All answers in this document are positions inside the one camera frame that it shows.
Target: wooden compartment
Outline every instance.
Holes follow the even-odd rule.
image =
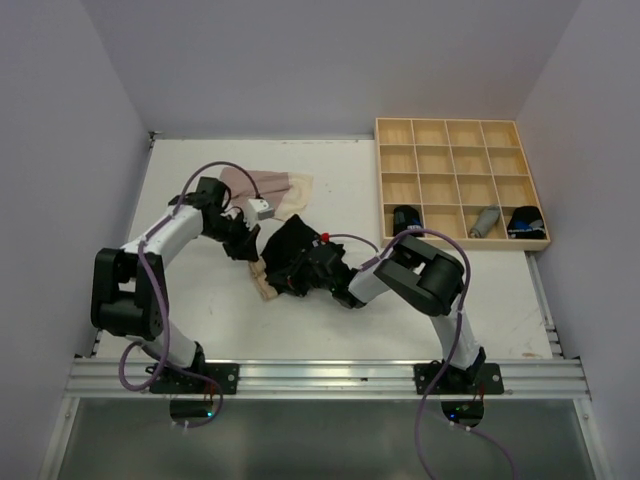
[[[416,145],[448,145],[444,120],[414,120],[413,138]]]
[[[417,146],[420,173],[453,173],[451,149],[447,147]]]
[[[544,240],[510,239],[506,232],[516,207],[540,208],[514,122],[379,118],[375,131],[383,245],[393,237],[399,205],[418,210],[425,226],[463,248],[543,250],[550,243],[546,223]],[[499,221],[487,237],[470,238],[468,230],[489,205],[500,206]],[[450,248],[435,236],[424,240]]]
[[[462,207],[462,214],[464,216],[464,224],[465,224],[465,232],[467,237],[469,237],[469,230],[476,224],[478,217],[482,213],[482,211],[487,207],[480,206],[464,206]],[[494,239],[506,239],[507,238],[507,229],[505,227],[504,220],[502,218],[502,214],[498,221],[493,226],[493,228],[489,231],[486,237],[484,238],[494,238]]]
[[[380,147],[380,168],[383,172],[416,172],[415,148],[413,145],[382,145]]]
[[[425,228],[431,228],[452,238],[465,238],[462,209],[459,205],[423,205],[422,222]]]
[[[484,147],[452,147],[457,174],[491,174],[487,150]]]
[[[381,145],[413,145],[411,120],[379,119],[378,142]]]
[[[519,147],[518,134],[513,122],[482,122],[487,147]]]
[[[382,201],[396,204],[419,204],[418,175],[412,173],[383,173]]]
[[[498,198],[503,207],[523,207],[538,205],[536,194],[529,177],[501,177],[496,176]]]
[[[422,203],[459,205],[456,177],[451,174],[421,174]]]
[[[393,210],[400,206],[400,205],[407,205],[405,203],[402,204],[398,204],[398,205],[385,205],[384,208],[384,235],[386,237],[393,237]],[[420,221],[424,221],[424,219],[422,218],[422,207],[420,205],[410,205],[410,207],[415,208],[419,215],[420,215]]]
[[[458,175],[463,205],[497,205],[498,195],[490,175]]]
[[[487,150],[494,175],[529,175],[527,162],[519,148],[490,147]]]
[[[484,146],[480,122],[473,120],[447,120],[451,145]]]

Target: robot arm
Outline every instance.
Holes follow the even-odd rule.
[[[139,264],[140,242],[146,242],[149,232],[154,232],[143,251],[167,302],[164,270],[187,243],[199,235],[221,242],[233,260],[257,261],[256,238],[260,227],[256,223],[273,216],[273,210],[265,200],[251,199],[244,210],[232,217],[225,213],[227,195],[230,192],[224,183],[202,177],[196,191],[186,196],[177,212],[170,206],[161,220],[135,240],[119,249],[100,250],[93,278],[93,325],[112,335],[137,341],[152,356],[160,356],[164,345],[162,320],[158,299]],[[176,201],[177,197],[169,205],[175,205]],[[121,288],[134,280],[134,291]],[[202,348],[184,336],[173,322],[169,322],[169,327],[168,361],[180,368],[198,371],[204,362]]]
[[[455,340],[463,274],[462,264],[454,257],[407,235],[389,257],[356,274],[349,292],[368,303],[393,290],[431,319],[442,345],[442,357],[446,358]],[[458,370],[457,378],[472,381],[485,358],[463,311],[460,338],[450,365]]]

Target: purple cable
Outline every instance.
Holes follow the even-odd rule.
[[[375,243],[367,240],[366,238],[359,237],[358,235],[351,235],[350,233],[330,233],[329,238],[352,238],[354,240],[360,240],[361,242],[366,243],[371,248],[373,248],[376,252],[376,255],[378,254],[378,247],[376,247]]]
[[[456,351],[456,348],[458,347],[458,342],[460,341],[460,333],[462,332],[462,310],[464,308],[464,301],[467,298],[467,293],[469,292],[469,284],[471,282],[471,262],[469,262],[469,257],[467,256],[465,251],[462,249],[460,244],[458,244],[458,242],[453,240],[451,237],[445,235],[444,233],[440,233],[440,232],[437,232],[435,230],[431,230],[431,229],[428,229],[428,228],[421,228],[421,229],[415,229],[415,230],[414,229],[412,229],[412,230],[404,230],[403,232],[400,232],[398,235],[396,235],[391,240],[391,242],[389,242],[389,244],[384,249],[384,251],[382,252],[380,257],[381,258],[384,257],[393,248],[393,246],[396,243],[398,243],[403,237],[405,237],[407,235],[414,234],[414,233],[425,233],[427,235],[433,235],[433,236],[441,238],[444,241],[446,241],[447,243],[449,243],[462,256],[462,260],[464,262],[464,266],[465,266],[465,270],[466,270],[466,276],[465,276],[465,279],[464,279],[464,285],[462,287],[462,292],[460,292],[460,301],[458,302],[457,319],[456,319],[456,331],[455,331],[455,336],[454,336],[454,339],[453,339],[453,344],[451,345],[451,350],[449,351],[449,355],[447,355],[447,358],[445,359],[444,363],[442,364],[442,367],[440,367],[440,370],[438,370],[438,373],[436,374],[436,376],[431,380],[431,382],[427,386],[426,390],[424,391],[424,394],[422,395],[422,398],[420,399],[420,404],[418,406],[418,411],[416,413],[416,420],[415,420],[415,425],[414,425],[414,432],[413,433],[414,433],[414,441],[415,441],[415,446],[416,446],[416,452],[418,454],[418,459],[420,460],[420,463],[422,464],[422,468],[424,468],[424,471],[427,473],[429,478],[435,479],[436,476],[433,473],[433,471],[431,470],[431,468],[429,467],[429,464],[427,463],[427,460],[424,457],[424,453],[422,453],[423,447],[422,447],[422,438],[421,438],[421,435],[420,435],[420,423],[421,423],[421,420],[422,420],[422,416],[424,415],[424,410],[425,410],[426,403],[427,403],[427,396],[433,391],[433,389],[435,388],[436,384],[438,383],[440,378],[442,378],[442,376],[444,375],[445,371],[447,370],[447,368],[451,364],[451,359],[453,358],[453,355],[454,355],[454,353]],[[513,461],[513,458],[511,457],[511,454],[504,447],[502,447],[496,440],[494,440],[492,437],[490,437],[489,435],[487,435],[485,433],[482,433],[482,432],[474,432],[474,433],[476,433],[477,435],[489,440],[490,442],[492,442],[494,445],[496,445],[504,453],[504,455],[507,457],[507,460],[509,461],[509,464],[511,465],[511,471],[512,471],[513,478],[518,478],[515,462]]]
[[[203,165],[198,170],[193,172],[193,174],[189,177],[189,180],[187,180],[187,183],[184,184],[184,188],[182,189],[182,192],[180,192],[180,197],[178,197],[178,203],[176,203],[176,206],[173,209],[173,214],[174,215],[176,213],[178,213],[178,210],[182,206],[182,204],[184,202],[184,198],[187,196],[187,190],[189,189],[189,186],[191,186],[191,182],[193,182],[198,177],[198,175],[200,175],[202,172],[204,172],[208,168],[218,167],[218,166],[221,166],[221,165],[226,165],[228,167],[237,168],[242,173],[244,173],[246,175],[246,177],[249,179],[249,181],[251,182],[251,186],[253,186],[253,190],[256,193],[256,198],[260,198],[260,191],[258,190],[258,185],[256,185],[256,181],[253,179],[253,177],[251,177],[251,175],[249,175],[249,172],[247,172],[240,165],[236,165],[235,163],[225,162],[225,161],[211,162],[211,163],[207,163],[206,165]]]
[[[159,359],[157,359],[158,361],[158,366],[156,367],[156,369],[154,370],[153,374],[143,383],[139,384],[139,385],[133,385],[132,383],[129,383],[129,381],[127,380],[126,376],[125,376],[125,366],[127,363],[127,357],[129,356],[129,353],[131,353],[131,350],[133,350],[136,346],[140,345],[137,342],[133,342],[131,343],[127,348],[125,348],[124,352],[122,352],[122,356],[120,357],[120,362],[118,364],[118,377],[120,379],[120,383],[122,384],[122,386],[124,388],[126,388],[129,391],[132,392],[140,392],[144,389],[146,389],[147,387],[149,387],[153,382],[155,382],[158,377],[160,376],[160,374],[162,373],[162,371],[164,370],[165,366],[169,366],[170,368],[193,378],[198,378],[200,380],[203,380],[205,382],[208,382],[214,386],[216,386],[216,388],[218,389],[218,393],[220,395],[220,404],[218,405],[218,408],[216,409],[216,412],[214,413],[213,417],[208,418],[207,420],[205,420],[204,422],[200,422],[198,424],[195,424],[194,427],[197,426],[202,426],[205,425],[207,423],[209,423],[211,420],[213,420],[213,418],[215,417],[215,415],[219,412],[220,408],[222,407],[222,389],[220,388],[220,385],[218,385],[213,379],[209,379],[208,377],[205,377],[204,375],[198,375],[196,373],[192,373],[192,372],[188,372],[186,370],[181,369],[180,367],[171,364],[168,361],[169,358],[169,345],[170,345],[170,337],[171,337],[171,327],[169,324],[169,309],[168,309],[168,303],[167,303],[167,299],[164,298],[164,295],[162,293],[162,289],[160,288],[160,283],[158,282],[157,277],[155,276],[155,274],[153,273],[153,270],[151,269],[151,265],[149,265],[149,262],[147,261],[145,255],[144,255],[144,247],[147,245],[147,243],[149,242],[149,240],[156,234],[158,233],[167,223],[169,223],[171,221],[171,219],[173,218],[173,216],[175,216],[175,214],[178,212],[178,210],[180,210],[180,207],[182,206],[182,204],[184,203],[184,199],[187,195],[187,190],[189,189],[189,186],[191,185],[191,183],[193,182],[193,180],[200,175],[200,173],[202,173],[204,170],[211,168],[211,167],[216,167],[216,166],[220,166],[220,165],[227,165],[230,167],[234,167],[237,168],[238,170],[240,170],[242,173],[244,173],[249,180],[251,181],[251,184],[253,185],[253,188],[256,192],[256,197],[260,197],[260,192],[258,190],[258,186],[256,185],[255,181],[253,180],[253,178],[251,177],[251,175],[249,175],[249,172],[247,172],[244,168],[242,168],[239,165],[236,165],[235,163],[231,163],[231,162],[224,162],[224,161],[220,161],[220,162],[212,162],[212,163],[208,163],[207,165],[204,165],[202,167],[200,167],[198,170],[196,170],[191,177],[189,177],[189,179],[187,180],[187,182],[184,185],[184,188],[182,189],[182,192],[180,193],[180,197],[178,198],[178,202],[175,205],[175,208],[173,209],[171,215],[167,215],[165,216],[163,219],[161,219],[155,226],[153,226],[153,228],[151,228],[149,230],[149,232],[147,233],[147,235],[145,237],[143,237],[140,242],[138,243],[138,260],[140,261],[140,264],[142,265],[142,268],[144,269],[145,273],[147,274],[147,276],[149,277],[149,281],[151,282],[151,287],[153,289],[153,293],[158,301],[158,307],[160,308],[160,317],[162,318],[162,331],[164,333],[164,338],[163,338],[163,345],[162,345],[162,355],[160,356]]]
[[[139,343],[132,343],[131,345],[129,345],[129,347],[133,348],[132,346],[135,345],[140,345]],[[147,355],[149,355],[151,358],[153,358],[154,360],[158,361],[158,356],[155,355],[152,351],[142,347],[142,351],[144,353],[146,353]],[[205,377],[204,375],[200,375],[198,373],[193,373],[190,372],[188,370],[185,370],[183,368],[178,367],[177,365],[174,365],[173,363],[167,361],[166,362],[166,366],[169,367],[172,370],[175,370],[178,373],[181,373],[182,375],[185,375],[187,377],[191,377],[191,378],[195,378],[197,380],[203,381],[205,383],[208,383],[212,386],[214,386],[216,388],[216,392],[218,393],[218,396],[220,397],[220,402],[218,402],[218,406],[216,407],[216,409],[212,412],[210,417],[205,418],[204,420],[201,420],[199,422],[189,422],[189,423],[178,423],[178,425],[186,427],[186,428],[198,428],[198,427],[203,427],[204,425],[207,425],[211,422],[213,422],[216,417],[218,416],[218,413],[220,413],[220,410],[222,409],[222,403],[224,402],[224,395],[222,394],[222,387],[220,386],[220,384],[218,382],[216,382],[213,378],[209,378],[209,377]]]
[[[169,216],[164,217],[162,220],[160,220],[158,224],[150,230],[149,237],[153,236],[158,230],[160,230],[164,225],[166,225],[169,222],[169,220],[171,220],[171,217]],[[151,282],[151,287],[153,288],[153,293],[156,296],[156,299],[158,300],[158,307],[160,308],[160,317],[162,318],[162,331],[164,332],[164,338],[162,342],[163,343],[162,356],[160,357],[160,360],[158,362],[158,368],[155,369],[153,374],[147,380],[145,380],[139,385],[134,385],[132,383],[129,383],[124,373],[124,367],[127,363],[127,357],[129,356],[129,353],[131,352],[131,350],[133,350],[133,348],[138,345],[138,343],[133,342],[131,345],[125,348],[124,352],[122,352],[122,356],[120,357],[120,362],[118,364],[118,378],[120,379],[120,383],[122,384],[122,386],[131,392],[140,392],[146,389],[147,387],[149,387],[153,382],[155,382],[160,376],[160,374],[162,373],[162,370],[164,370],[164,367],[167,363],[167,359],[169,358],[169,342],[170,342],[170,336],[171,336],[170,334],[171,328],[169,325],[169,312],[167,309],[167,302],[165,301],[164,296],[162,295],[162,289],[160,288],[160,283],[158,282],[157,277],[153,273],[153,270],[151,269],[151,265],[149,265],[147,258],[144,256],[144,247],[146,244],[147,244],[147,239],[142,239],[140,240],[140,243],[138,243],[138,260],[142,264],[142,268],[144,268],[144,271],[149,277],[149,281]]]
[[[451,420],[444,418],[442,416],[442,412],[440,413],[436,413],[436,412],[429,412],[431,414],[431,416],[438,422],[443,422],[443,423],[447,423],[448,425],[454,426],[462,431],[464,431],[465,433],[472,433],[484,440],[486,440],[487,442],[493,443],[493,445],[495,447],[497,447],[502,454],[505,456],[505,458],[509,461],[509,466],[511,467],[511,475],[512,478],[514,479],[518,479],[519,478],[519,474],[518,474],[518,470],[515,464],[515,461],[513,460],[513,457],[511,456],[511,454],[509,453],[509,451],[503,447],[495,438],[493,438],[493,436],[489,435],[486,432],[483,432],[477,428],[470,428],[469,431],[467,431],[467,427],[466,425],[462,425],[460,423],[455,423],[452,422]]]

